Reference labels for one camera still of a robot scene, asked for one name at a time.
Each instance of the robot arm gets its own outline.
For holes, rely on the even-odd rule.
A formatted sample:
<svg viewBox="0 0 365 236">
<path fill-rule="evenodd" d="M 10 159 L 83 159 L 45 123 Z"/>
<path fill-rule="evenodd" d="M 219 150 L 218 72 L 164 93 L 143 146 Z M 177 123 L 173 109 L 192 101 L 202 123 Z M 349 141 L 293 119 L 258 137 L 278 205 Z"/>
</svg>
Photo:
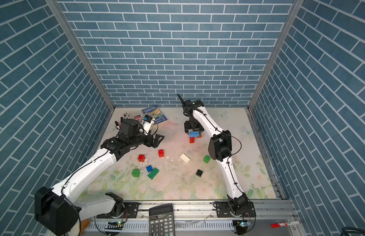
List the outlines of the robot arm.
<svg viewBox="0 0 365 236">
<path fill-rule="evenodd" d="M 117 162 L 131 148 L 139 145 L 157 148 L 164 139 L 162 135 L 150 134 L 154 123 L 145 116 L 143 125 L 133 119 L 121 122 L 116 137 L 105 140 L 100 149 L 71 175 L 52 188 L 42 187 L 35 193 L 35 219 L 56 235 L 67 233 L 81 220 L 111 213 L 119 216 L 123 211 L 122 198 L 113 193 L 91 201 L 77 202 L 84 189 L 105 169 Z"/>
<path fill-rule="evenodd" d="M 184 101 L 179 94 L 177 96 L 182 103 L 184 115 L 189 117 L 189 121 L 184 124 L 185 132 L 206 131 L 210 137 L 208 153 L 219 164 L 226 182 L 228 206 L 232 214 L 241 215 L 244 213 L 249 199 L 239 185 L 232 165 L 232 136 L 230 131 L 224 131 L 215 123 L 200 100 Z"/>
</svg>

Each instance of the white lego brick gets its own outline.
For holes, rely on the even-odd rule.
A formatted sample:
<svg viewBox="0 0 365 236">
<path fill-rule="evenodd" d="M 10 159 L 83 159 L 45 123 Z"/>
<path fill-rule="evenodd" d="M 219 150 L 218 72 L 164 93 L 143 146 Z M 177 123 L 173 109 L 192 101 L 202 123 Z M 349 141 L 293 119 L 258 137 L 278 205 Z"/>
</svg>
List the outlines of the white lego brick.
<svg viewBox="0 0 365 236">
<path fill-rule="evenodd" d="M 190 161 L 190 158 L 187 157 L 184 153 L 181 154 L 180 158 L 183 159 L 186 163 L 188 163 L 188 161 Z"/>
</svg>

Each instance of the calculator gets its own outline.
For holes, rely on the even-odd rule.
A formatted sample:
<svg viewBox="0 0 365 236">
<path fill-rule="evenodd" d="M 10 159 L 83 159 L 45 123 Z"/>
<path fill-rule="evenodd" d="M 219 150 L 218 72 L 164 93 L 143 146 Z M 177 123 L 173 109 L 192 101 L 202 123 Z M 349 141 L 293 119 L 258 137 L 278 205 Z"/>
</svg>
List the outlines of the calculator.
<svg viewBox="0 0 365 236">
<path fill-rule="evenodd" d="M 149 209 L 150 236 L 176 236 L 172 205 L 161 205 Z"/>
</svg>

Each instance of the table surface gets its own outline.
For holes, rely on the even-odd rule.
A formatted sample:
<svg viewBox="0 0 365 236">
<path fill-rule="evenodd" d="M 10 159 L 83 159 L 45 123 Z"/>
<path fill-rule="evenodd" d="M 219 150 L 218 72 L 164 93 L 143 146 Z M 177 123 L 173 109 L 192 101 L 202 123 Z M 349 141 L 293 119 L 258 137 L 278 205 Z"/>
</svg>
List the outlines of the table surface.
<svg viewBox="0 0 365 236">
<path fill-rule="evenodd" d="M 189 135 L 184 132 L 184 122 L 189 118 L 183 115 L 182 108 L 161 108 L 161 111 L 168 120 L 159 124 L 158 134 L 165 136 L 159 147 L 141 145 L 125 154 L 101 173 L 78 200 L 94 199 L 107 192 L 114 192 L 124 200 L 137 201 L 227 199 L 218 163 L 213 159 L 208 164 L 203 161 L 208 155 L 208 135 L 203 132 L 202 138 L 190 144 Z M 276 198 L 245 109 L 207 108 L 207 111 L 222 129 L 229 130 L 242 143 L 242 149 L 232 159 L 239 184 L 247 196 L 250 199 Z M 130 113 L 131 118 L 142 115 L 139 108 L 116 108 L 101 143 L 117 134 L 114 121 L 119 122 L 125 112 Z M 232 139 L 232 151 L 239 147 L 239 142 Z M 160 149 L 164 150 L 164 158 L 158 155 Z M 180 158 L 182 153 L 190 158 L 188 163 Z M 139 154 L 146 156 L 145 162 L 138 161 Z M 148 165 L 159 170 L 153 180 L 147 176 Z M 141 171 L 139 177 L 132 176 L 133 169 Z M 197 169 L 203 171 L 201 177 L 196 176 Z"/>
</svg>

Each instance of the green lego brick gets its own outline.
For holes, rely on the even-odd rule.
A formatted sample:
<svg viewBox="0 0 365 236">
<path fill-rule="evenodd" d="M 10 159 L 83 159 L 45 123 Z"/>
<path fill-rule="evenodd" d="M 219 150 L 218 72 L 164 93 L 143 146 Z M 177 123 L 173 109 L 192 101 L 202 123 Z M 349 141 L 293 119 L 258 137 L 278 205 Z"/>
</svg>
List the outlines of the green lego brick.
<svg viewBox="0 0 365 236">
<path fill-rule="evenodd" d="M 150 172 L 150 173 L 149 173 L 148 177 L 149 177 L 150 179 L 153 179 L 153 178 L 157 175 L 157 173 L 159 173 L 159 170 L 158 170 L 157 168 L 154 168 L 154 169 L 152 170 L 152 172 Z"/>
<path fill-rule="evenodd" d="M 211 157 L 209 157 L 208 155 L 205 156 L 204 158 L 204 162 L 208 163 L 210 161 Z"/>
<path fill-rule="evenodd" d="M 139 177 L 139 174 L 140 174 L 141 172 L 138 170 L 138 169 L 133 169 L 133 177 Z"/>
</svg>

